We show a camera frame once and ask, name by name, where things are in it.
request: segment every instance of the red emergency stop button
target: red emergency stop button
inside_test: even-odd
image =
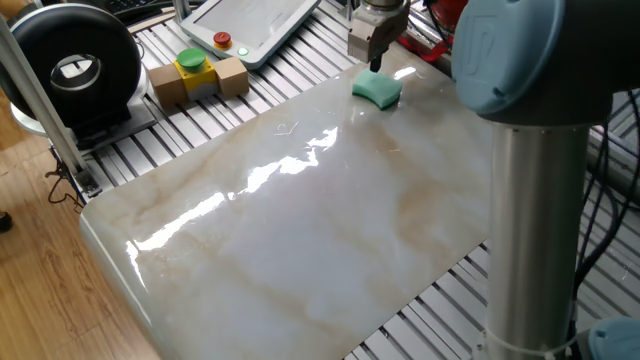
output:
[[[213,36],[213,45],[218,49],[228,49],[231,46],[231,35],[219,32]]]

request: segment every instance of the white marble surface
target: white marble surface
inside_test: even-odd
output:
[[[338,360],[486,238],[490,128],[396,47],[99,196],[87,243],[167,359]]]

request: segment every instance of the green sponge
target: green sponge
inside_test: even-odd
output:
[[[366,69],[354,80],[352,94],[362,96],[384,110],[400,99],[401,91],[402,81]]]

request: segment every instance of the green button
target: green button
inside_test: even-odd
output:
[[[178,54],[178,64],[186,70],[197,71],[206,59],[207,54],[200,49],[187,49]]]

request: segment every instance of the touchscreen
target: touchscreen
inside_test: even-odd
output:
[[[221,0],[195,24],[259,48],[306,0]]]

